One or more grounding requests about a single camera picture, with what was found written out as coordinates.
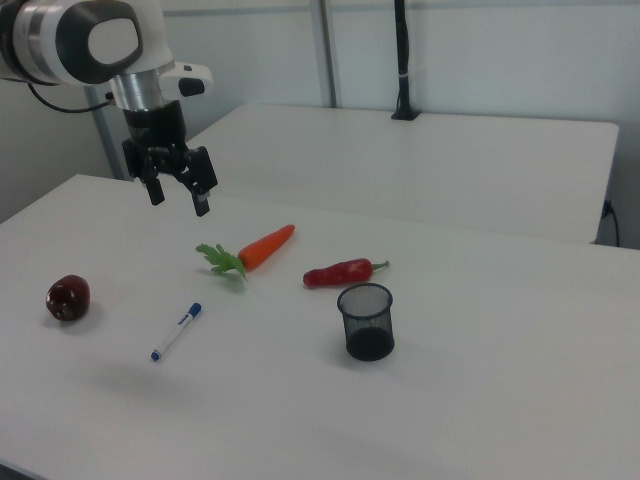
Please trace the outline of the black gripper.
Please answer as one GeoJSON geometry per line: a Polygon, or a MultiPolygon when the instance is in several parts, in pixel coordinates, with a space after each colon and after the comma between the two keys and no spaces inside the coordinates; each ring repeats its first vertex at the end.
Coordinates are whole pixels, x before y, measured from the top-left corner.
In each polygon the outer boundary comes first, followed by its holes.
{"type": "Polygon", "coordinates": [[[210,211],[209,192],[218,184],[207,149],[190,148],[180,103],[124,112],[130,138],[123,142],[129,174],[146,187],[152,205],[165,200],[161,173],[174,177],[191,193],[197,216],[210,211]]]}

